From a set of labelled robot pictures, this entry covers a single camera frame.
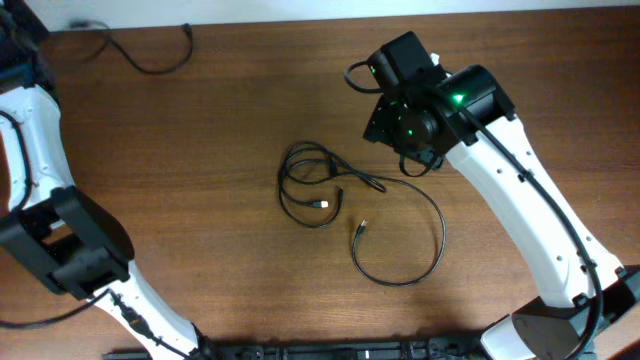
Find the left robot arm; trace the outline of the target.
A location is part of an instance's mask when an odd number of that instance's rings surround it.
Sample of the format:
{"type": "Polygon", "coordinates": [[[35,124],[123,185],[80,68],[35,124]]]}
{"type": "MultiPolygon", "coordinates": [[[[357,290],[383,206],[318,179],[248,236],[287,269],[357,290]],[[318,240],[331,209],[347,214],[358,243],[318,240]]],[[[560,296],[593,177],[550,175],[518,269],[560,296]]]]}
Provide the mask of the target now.
{"type": "Polygon", "coordinates": [[[49,319],[4,321],[35,330],[98,307],[151,359],[216,359],[213,344],[143,278],[123,226],[75,185],[61,141],[54,78],[38,46],[47,27],[23,1],[1,4],[1,143],[10,176],[1,246],[50,292],[82,306],[49,319]]]}

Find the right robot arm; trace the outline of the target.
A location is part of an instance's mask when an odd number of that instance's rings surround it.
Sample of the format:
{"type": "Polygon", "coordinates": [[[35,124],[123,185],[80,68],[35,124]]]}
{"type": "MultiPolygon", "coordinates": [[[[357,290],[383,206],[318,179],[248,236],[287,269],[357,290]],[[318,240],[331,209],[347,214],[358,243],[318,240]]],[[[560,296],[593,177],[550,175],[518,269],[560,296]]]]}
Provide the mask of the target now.
{"type": "Polygon", "coordinates": [[[480,193],[524,258],[535,299],[489,326],[489,359],[576,359],[639,303],[639,270],[587,229],[536,156],[495,77],[446,71],[407,32],[363,61],[378,102],[364,136],[426,169],[448,162],[480,193]]]}

